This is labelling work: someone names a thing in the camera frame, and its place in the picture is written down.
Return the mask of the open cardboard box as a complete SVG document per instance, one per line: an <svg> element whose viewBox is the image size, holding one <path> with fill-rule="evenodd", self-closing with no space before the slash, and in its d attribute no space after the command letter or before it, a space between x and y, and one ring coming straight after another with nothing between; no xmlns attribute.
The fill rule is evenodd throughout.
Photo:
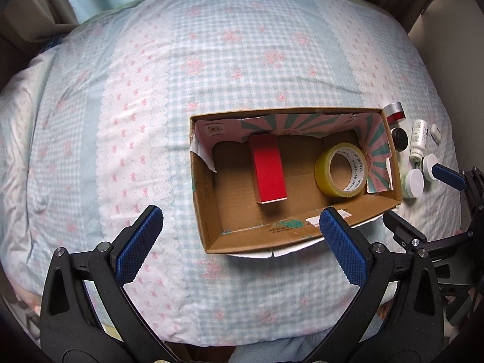
<svg viewBox="0 0 484 363"><path fill-rule="evenodd" d="M249 138L277 137L287 199L258 203ZM363 152L368 177L352 198L325 195L314 167L323 152L348 142ZM400 205L400 171L391 132L378 109L288 108L193 116L189 133L198 232L209 254L274 252L322 237L318 217L334 207L350 224Z"/></svg>

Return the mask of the silver red round tin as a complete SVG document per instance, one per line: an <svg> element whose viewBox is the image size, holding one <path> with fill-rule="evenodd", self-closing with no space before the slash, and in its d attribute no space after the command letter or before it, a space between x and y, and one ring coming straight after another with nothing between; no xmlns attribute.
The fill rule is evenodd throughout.
<svg viewBox="0 0 484 363"><path fill-rule="evenodd" d="M389 103L383 107L383 113L387 123L391 126L406 119L404 109L400 102Z"/></svg>

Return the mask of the black round jar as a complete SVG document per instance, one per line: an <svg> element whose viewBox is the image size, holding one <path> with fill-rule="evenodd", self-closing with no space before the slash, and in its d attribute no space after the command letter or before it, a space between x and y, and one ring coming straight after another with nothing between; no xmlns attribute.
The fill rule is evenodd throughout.
<svg viewBox="0 0 484 363"><path fill-rule="evenodd" d="M394 149L397 152L403 152L409 146L409 136L406 131L400 127L391 129L391 138L394 143Z"/></svg>

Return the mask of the green white lid jar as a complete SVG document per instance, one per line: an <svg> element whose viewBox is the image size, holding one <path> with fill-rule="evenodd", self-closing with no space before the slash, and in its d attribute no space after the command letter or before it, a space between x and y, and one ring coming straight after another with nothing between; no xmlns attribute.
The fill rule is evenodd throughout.
<svg viewBox="0 0 484 363"><path fill-rule="evenodd" d="M424 179L428 182L436 181L437 178L433 174L433 167L439 164L439 159L435 154L428 154L423 157L419 169L422 171Z"/></svg>

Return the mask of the red rectangular box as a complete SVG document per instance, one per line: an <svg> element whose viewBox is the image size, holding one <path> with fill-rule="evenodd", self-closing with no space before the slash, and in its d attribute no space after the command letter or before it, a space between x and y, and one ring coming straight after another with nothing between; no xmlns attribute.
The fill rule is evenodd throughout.
<svg viewBox="0 0 484 363"><path fill-rule="evenodd" d="M249 147L258 203L286 200L286 182L277 137L274 134L252 135Z"/></svg>

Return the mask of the yellow tape roll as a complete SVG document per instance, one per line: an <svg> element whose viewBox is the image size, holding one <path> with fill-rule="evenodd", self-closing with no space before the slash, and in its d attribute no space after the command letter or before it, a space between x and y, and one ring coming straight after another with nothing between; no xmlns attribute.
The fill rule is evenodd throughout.
<svg viewBox="0 0 484 363"><path fill-rule="evenodd" d="M348 142L326 149L314 167L319 189L333 198L352 198L360 194L367 177L368 167L363 152Z"/></svg>

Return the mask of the white lid cream jar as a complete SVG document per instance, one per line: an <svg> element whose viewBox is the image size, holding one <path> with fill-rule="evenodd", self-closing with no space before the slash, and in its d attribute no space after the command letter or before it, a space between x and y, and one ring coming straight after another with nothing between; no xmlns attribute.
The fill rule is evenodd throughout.
<svg viewBox="0 0 484 363"><path fill-rule="evenodd" d="M417 199L423 194L424 177L419 169L411 169L401 176L402 194L405 199Z"/></svg>

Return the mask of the left grey curtain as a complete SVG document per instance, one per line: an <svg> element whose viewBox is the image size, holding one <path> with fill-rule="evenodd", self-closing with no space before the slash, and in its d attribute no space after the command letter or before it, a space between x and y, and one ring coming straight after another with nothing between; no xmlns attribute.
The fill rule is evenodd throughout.
<svg viewBox="0 0 484 363"><path fill-rule="evenodd" d="M1 36L26 55L77 25L68 0L1 0Z"/></svg>

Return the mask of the white earbuds case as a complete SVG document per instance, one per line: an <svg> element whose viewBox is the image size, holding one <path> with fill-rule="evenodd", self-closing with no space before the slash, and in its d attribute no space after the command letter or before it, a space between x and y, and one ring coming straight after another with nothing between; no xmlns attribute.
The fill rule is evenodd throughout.
<svg viewBox="0 0 484 363"><path fill-rule="evenodd" d="M430 134L433 139L433 141L436 144L440 144L442 141L442 133L440 128L436 124L432 124L430 128Z"/></svg>

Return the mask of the white spray bottle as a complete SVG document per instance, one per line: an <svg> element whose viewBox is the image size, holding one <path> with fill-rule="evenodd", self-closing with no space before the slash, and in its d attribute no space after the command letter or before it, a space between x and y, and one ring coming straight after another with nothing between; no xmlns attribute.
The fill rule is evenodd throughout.
<svg viewBox="0 0 484 363"><path fill-rule="evenodd" d="M409 141L409 159L421 162L426 155L428 123L425 120L415 120Z"/></svg>

